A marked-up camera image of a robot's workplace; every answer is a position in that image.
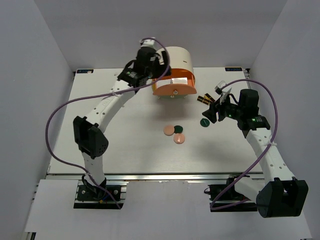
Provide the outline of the green round compact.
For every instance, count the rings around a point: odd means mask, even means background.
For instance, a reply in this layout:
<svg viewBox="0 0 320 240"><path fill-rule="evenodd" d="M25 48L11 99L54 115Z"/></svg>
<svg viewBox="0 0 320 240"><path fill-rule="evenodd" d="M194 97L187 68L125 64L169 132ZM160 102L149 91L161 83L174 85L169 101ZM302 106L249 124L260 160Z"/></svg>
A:
<svg viewBox="0 0 320 240"><path fill-rule="evenodd" d="M202 119L200 120L200 125L201 125L202 127L204 127L204 128L207 128L207 127L209 127L209 125L210 125L210 121L209 121L208 119L206 119L206 118L202 118Z"/></svg>

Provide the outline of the pink square compact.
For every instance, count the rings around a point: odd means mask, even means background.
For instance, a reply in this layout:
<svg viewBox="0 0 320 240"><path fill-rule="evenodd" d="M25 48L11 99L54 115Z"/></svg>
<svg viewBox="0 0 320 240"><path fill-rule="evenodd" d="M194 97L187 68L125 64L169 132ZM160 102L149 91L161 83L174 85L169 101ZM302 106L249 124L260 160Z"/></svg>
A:
<svg viewBox="0 0 320 240"><path fill-rule="evenodd" d="M182 85L188 85L188 78L187 77L177 77L177 78L172 78L170 80L171 84L182 84Z"/></svg>

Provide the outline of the orange top drawer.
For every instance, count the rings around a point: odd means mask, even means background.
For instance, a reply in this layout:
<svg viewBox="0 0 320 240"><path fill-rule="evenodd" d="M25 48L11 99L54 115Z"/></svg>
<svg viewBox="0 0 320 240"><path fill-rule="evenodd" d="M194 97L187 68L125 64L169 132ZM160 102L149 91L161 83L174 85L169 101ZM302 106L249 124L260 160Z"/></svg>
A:
<svg viewBox="0 0 320 240"><path fill-rule="evenodd" d="M188 84L168 84L157 88L155 83L154 96L168 96L168 95L194 95L196 90L196 78L193 71L182 68L172 68L171 75L165 76L161 80L167 80L172 78L187 78Z"/></svg>

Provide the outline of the white square compact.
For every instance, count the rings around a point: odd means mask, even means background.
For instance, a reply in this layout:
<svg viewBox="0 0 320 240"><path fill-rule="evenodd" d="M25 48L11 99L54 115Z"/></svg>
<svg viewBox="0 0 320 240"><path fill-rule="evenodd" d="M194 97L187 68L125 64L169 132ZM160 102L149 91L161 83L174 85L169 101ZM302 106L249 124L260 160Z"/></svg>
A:
<svg viewBox="0 0 320 240"><path fill-rule="evenodd" d="M162 80L159 80L157 83L156 83L156 87L157 88L160 88L162 86L165 86L165 85L170 85L172 84L172 79L162 79Z"/></svg>

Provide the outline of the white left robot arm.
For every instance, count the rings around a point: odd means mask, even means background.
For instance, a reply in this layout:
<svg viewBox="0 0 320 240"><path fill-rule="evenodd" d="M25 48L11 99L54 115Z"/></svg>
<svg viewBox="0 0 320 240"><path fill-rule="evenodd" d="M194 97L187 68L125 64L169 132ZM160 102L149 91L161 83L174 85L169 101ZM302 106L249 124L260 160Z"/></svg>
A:
<svg viewBox="0 0 320 240"><path fill-rule="evenodd" d="M167 50L158 53L153 47L142 46L136 58L128 62L118 75L110 96L102 98L84 117L77 116L73 120L74 140L88 171L82 177L82 182L94 199L99 200L106 193L102 156L109 146L104 135L108 124L124 104L147 85L149 79L159 79L170 74Z"/></svg>

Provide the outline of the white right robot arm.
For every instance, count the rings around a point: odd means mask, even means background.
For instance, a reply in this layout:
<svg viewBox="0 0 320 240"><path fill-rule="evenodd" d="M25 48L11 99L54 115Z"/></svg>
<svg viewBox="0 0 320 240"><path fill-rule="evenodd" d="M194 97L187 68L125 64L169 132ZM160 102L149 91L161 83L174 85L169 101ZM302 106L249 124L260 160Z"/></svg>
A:
<svg viewBox="0 0 320 240"><path fill-rule="evenodd" d="M298 180L285 164L272 136L267 119L259 115L259 94L253 89L242 89L236 104L228 93L209 105L202 115L211 123L225 118L237 122L244 138L252 147L263 175L264 184L252 180L246 170L233 178L212 201L215 203L225 193L241 203L250 200L263 218L298 217L303 209L309 187L305 180Z"/></svg>

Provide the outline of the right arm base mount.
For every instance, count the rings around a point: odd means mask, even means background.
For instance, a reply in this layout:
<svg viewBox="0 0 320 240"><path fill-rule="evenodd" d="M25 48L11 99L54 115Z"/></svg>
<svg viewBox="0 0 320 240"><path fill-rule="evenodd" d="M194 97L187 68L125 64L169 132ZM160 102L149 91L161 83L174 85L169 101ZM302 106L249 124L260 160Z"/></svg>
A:
<svg viewBox="0 0 320 240"><path fill-rule="evenodd" d="M204 189L204 194L209 196L209 201L212 202L214 198L223 190L225 189L228 185L230 185L236 177L238 177L239 174L236 175L229 175L228 178L226 179L225 183L222 184L210 184L208 185L207 188ZM211 210L211 212L256 212L257 207L256 204L252 201L246 201L242 204L222 208L226 205L231 205L236 202L240 202L245 200L246 197L243 194L240 194L235 191L235 187L233 186L230 188L226 193L224 193L218 200L217 202L213 205L213 208L219 208L216 210Z"/></svg>

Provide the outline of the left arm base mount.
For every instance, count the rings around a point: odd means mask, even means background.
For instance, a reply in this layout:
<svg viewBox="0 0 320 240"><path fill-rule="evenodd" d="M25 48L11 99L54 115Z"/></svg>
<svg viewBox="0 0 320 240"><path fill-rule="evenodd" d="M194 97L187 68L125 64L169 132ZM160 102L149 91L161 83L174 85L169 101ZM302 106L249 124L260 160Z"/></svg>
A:
<svg viewBox="0 0 320 240"><path fill-rule="evenodd" d="M89 183L85 175L82 176L76 189L73 208L87 210L120 210L124 206L124 186L108 185L105 179L100 189L94 184Z"/></svg>

